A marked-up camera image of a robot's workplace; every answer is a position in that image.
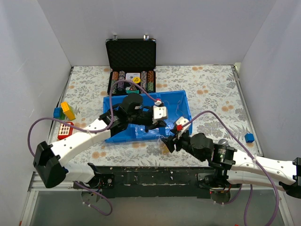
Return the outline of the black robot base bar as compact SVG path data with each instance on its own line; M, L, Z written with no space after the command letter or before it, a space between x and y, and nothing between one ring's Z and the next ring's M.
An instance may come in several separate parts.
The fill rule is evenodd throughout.
M210 167L117 167L93 166L95 178L87 187L107 198L197 197L209 199L200 180L215 174Z

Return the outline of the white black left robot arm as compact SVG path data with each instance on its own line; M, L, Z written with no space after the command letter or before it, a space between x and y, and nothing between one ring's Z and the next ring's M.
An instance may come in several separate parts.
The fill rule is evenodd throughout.
M107 140L127 129L129 124L142 125L145 131L164 128L168 118L167 108L156 99L153 106L144 106L140 94L130 93L119 104L100 115L86 128L60 141L37 145L33 166L46 188L53 188L61 182L80 181L89 188L100 183L99 173L92 164L71 164L79 153L101 141Z

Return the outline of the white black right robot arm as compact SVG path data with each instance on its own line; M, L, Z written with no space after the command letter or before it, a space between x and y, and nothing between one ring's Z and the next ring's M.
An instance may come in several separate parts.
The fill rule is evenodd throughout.
M301 197L301 160L279 161L250 156L229 145L221 145L203 133L193 136L177 132L163 138L169 152L184 150L200 161L207 161L214 169L212 175L199 180L206 189L224 188L235 184L252 184L275 187L287 195Z

